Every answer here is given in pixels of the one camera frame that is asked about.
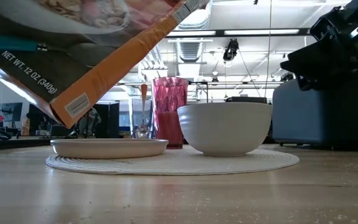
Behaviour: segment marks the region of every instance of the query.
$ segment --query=white woven placemat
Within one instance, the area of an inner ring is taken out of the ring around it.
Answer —
[[[194,149],[166,150],[164,154],[135,159],[70,159],[50,156],[47,165],[94,174],[211,175],[258,172],[295,165],[297,156],[256,149],[244,157],[208,157]]]

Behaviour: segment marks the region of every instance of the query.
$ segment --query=metal spoon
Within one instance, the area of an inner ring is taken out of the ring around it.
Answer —
[[[136,138],[148,139],[150,128],[144,123],[144,108],[146,103],[147,85],[143,84],[140,88],[142,90],[142,124],[136,129]]]

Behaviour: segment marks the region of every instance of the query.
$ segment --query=red drinking glass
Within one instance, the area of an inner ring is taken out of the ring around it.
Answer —
[[[167,149],[183,148],[177,109],[187,104],[187,86],[187,80],[177,77],[152,82],[155,137],[168,140]]]

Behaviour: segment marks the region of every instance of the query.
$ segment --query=desk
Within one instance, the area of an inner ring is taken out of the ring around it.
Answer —
[[[0,223],[358,223],[358,152],[261,148],[301,162],[236,175],[94,175],[47,167],[50,147],[0,151]]]

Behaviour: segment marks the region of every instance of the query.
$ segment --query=teal object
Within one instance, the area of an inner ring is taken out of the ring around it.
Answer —
[[[0,50],[18,50],[34,52],[38,50],[39,43],[32,40],[24,40],[16,37],[0,35]]]

